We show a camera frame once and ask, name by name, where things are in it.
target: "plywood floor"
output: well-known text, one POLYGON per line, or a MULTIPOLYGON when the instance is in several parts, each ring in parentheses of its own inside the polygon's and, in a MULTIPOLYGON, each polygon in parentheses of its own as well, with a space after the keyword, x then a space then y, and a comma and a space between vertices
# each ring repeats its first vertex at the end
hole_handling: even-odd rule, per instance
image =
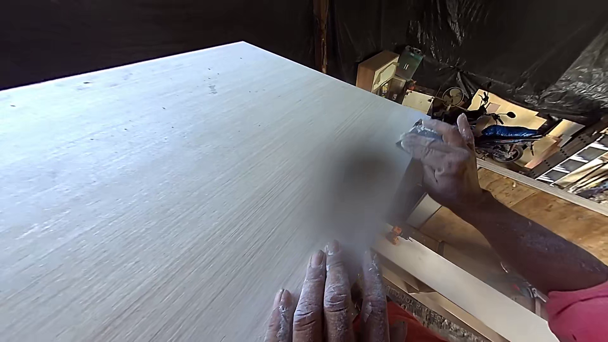
MULTIPOLYGON (((478 174, 482 188, 499 201, 608 263, 608 217, 490 170, 478 174)), ((481 233, 447 208, 439 209, 420 230, 469 256, 498 261, 481 233)))

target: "motorcycle wheel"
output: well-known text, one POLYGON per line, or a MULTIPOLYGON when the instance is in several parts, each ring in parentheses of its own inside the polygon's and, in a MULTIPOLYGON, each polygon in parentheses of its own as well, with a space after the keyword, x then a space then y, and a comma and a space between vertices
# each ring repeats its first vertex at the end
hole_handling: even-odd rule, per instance
POLYGON ((519 160, 521 157, 523 157, 523 147, 521 147, 519 145, 516 145, 515 147, 513 147, 513 151, 511 153, 511 156, 509 156, 509 157, 492 154, 492 159, 494 159, 497 162, 514 162, 514 161, 519 160))

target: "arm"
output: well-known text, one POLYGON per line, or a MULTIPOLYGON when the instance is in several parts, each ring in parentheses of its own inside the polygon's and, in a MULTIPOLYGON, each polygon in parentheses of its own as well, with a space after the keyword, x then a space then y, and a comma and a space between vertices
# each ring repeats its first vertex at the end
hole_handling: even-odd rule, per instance
POLYGON ((458 128, 437 120, 425 123, 443 141, 408 134, 403 147, 424 165, 429 195, 477 228, 498 255, 538 290, 572 291, 608 280, 596 257, 498 202, 477 179, 473 135, 466 118, 458 128))

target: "black plastic sheet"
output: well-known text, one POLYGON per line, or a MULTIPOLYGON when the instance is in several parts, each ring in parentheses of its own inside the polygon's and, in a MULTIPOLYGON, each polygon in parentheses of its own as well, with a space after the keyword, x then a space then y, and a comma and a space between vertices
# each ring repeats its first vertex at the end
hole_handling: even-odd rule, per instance
POLYGON ((414 79, 442 91, 491 91, 581 123, 608 108, 608 2, 379 0, 331 2, 330 74, 406 45, 425 53, 414 79))

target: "wooden plank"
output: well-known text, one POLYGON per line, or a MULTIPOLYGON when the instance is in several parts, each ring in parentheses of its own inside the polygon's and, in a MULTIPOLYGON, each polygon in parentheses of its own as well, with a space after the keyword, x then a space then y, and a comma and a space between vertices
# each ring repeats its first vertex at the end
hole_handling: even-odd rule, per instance
POLYGON ((434 312, 449 318, 452 322, 460 322, 458 325, 462 324, 462 326, 467 326, 492 342, 509 342, 504 337, 500 336, 488 326, 483 324, 472 314, 464 311, 459 306, 447 300, 447 298, 441 296, 437 292, 413 293, 412 297, 416 298, 416 300, 426 305, 426 307, 434 312))
POLYGON ((396 188, 395 141, 420 117, 246 43, 2 91, 0 108, 0 340, 22 342, 262 340, 276 291, 357 236, 313 220, 323 171, 365 147, 396 188))
POLYGON ((590 201, 586 198, 577 196, 575 194, 571 194, 570 192, 564 191, 562 189, 559 189, 557 187, 554 186, 549 186, 541 181, 537 181, 535 179, 532 179, 530 177, 526 177, 524 175, 521 175, 517 172, 513 172, 511 170, 505 169, 503 167, 494 165, 490 162, 481 160, 481 159, 477 159, 477 165, 483 167, 484 169, 488 169, 491 171, 494 171, 496 173, 499 173, 503 176, 507 176, 511 179, 514 179, 522 184, 525 184, 527 186, 531 186, 533 188, 539 189, 541 191, 544 191, 548 194, 557 196, 563 200, 566 201, 570 201, 574 204, 580 205, 582 207, 585 207, 589 210, 593 210, 595 212, 598 212, 602 215, 606 215, 608 216, 608 207, 603 205, 603 204, 599 204, 596 203, 594 201, 590 201))
POLYGON ((375 250, 510 342, 558 340, 544 319, 415 240, 378 239, 375 250))

